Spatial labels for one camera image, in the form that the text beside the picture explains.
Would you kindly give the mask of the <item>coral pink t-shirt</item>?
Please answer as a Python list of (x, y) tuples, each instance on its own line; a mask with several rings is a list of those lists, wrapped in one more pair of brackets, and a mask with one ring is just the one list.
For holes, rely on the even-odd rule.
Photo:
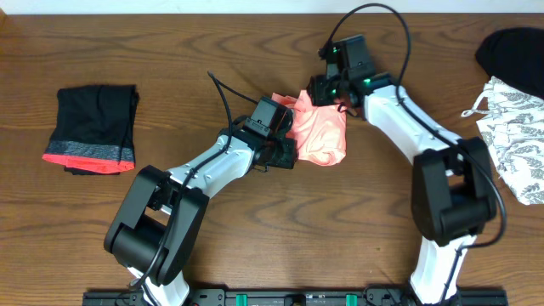
[(347, 155), (347, 117), (337, 106), (314, 106), (306, 90), (297, 98), (273, 93), (271, 99), (293, 112), (287, 136), (296, 140), (299, 160), (328, 167)]

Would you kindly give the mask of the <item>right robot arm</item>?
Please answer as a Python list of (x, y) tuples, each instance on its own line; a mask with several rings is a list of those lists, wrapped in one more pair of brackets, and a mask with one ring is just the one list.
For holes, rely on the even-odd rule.
[(480, 138), (463, 139), (441, 127), (408, 96), (400, 82), (377, 72), (363, 36), (328, 39), (319, 51), (323, 75), (311, 77), (316, 106), (354, 109), (383, 132), (412, 165), (411, 215), (422, 235), (404, 305), (502, 305), (503, 292), (462, 290), (462, 263), (485, 225), (503, 214)]

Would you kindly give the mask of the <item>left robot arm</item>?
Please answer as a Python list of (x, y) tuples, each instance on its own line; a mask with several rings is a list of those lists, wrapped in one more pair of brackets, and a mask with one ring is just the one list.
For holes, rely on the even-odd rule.
[(291, 169), (293, 110), (261, 98), (250, 116), (229, 121), (215, 143), (181, 166), (151, 165), (135, 177), (105, 235), (104, 248), (135, 277), (131, 291), (145, 305), (181, 305), (190, 288), (186, 265), (207, 210), (222, 188), (255, 167)]

